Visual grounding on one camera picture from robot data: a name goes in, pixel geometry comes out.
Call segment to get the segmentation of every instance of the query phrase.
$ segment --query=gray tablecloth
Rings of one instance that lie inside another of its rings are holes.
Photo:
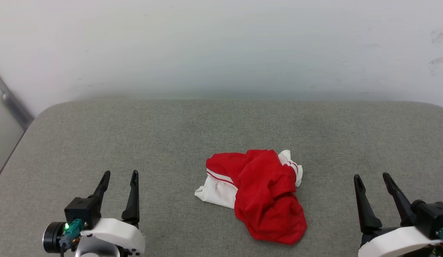
[[[205,160],[289,149],[303,166],[297,197],[308,230],[294,246],[254,240],[228,208],[203,203]],[[356,256],[359,173],[384,226],[399,224],[383,184],[409,200],[443,201],[443,109],[414,102],[97,100],[53,106],[33,122],[0,175],[0,257],[50,257],[48,223],[106,170],[104,217],[120,218],[139,171],[146,256]]]

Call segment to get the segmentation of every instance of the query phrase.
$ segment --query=red fabric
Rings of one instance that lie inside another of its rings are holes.
[[[288,245],[303,237],[307,223],[293,194],[296,174],[280,163],[275,151],[217,153],[207,159],[206,167],[233,180],[238,188],[234,212],[252,237]]]

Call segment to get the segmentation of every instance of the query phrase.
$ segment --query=robotic arm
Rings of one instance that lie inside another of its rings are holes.
[[[133,171],[128,203],[121,215],[123,221],[101,217],[101,204],[109,180],[110,171],[106,171],[92,195],[75,197],[64,209],[66,222],[48,225],[42,238],[46,252],[64,256],[71,249],[76,257],[126,257],[145,252],[145,237],[138,229],[139,174]]]
[[[382,228],[366,197],[366,189],[357,174],[353,178],[357,197],[360,229],[363,233],[358,257],[443,257],[443,203],[412,204],[390,174],[383,180],[393,196],[401,217],[400,227]]]

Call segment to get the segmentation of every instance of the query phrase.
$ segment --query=black cable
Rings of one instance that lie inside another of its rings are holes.
[[[64,248],[66,247],[66,243],[63,243],[61,245],[61,250],[60,250],[60,257],[64,257]]]

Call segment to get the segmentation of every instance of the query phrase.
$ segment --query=white wall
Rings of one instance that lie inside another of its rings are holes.
[[[20,124],[1,101],[0,91],[0,170],[23,134]]]
[[[0,75],[33,115],[118,95],[443,106],[443,0],[0,1]]]

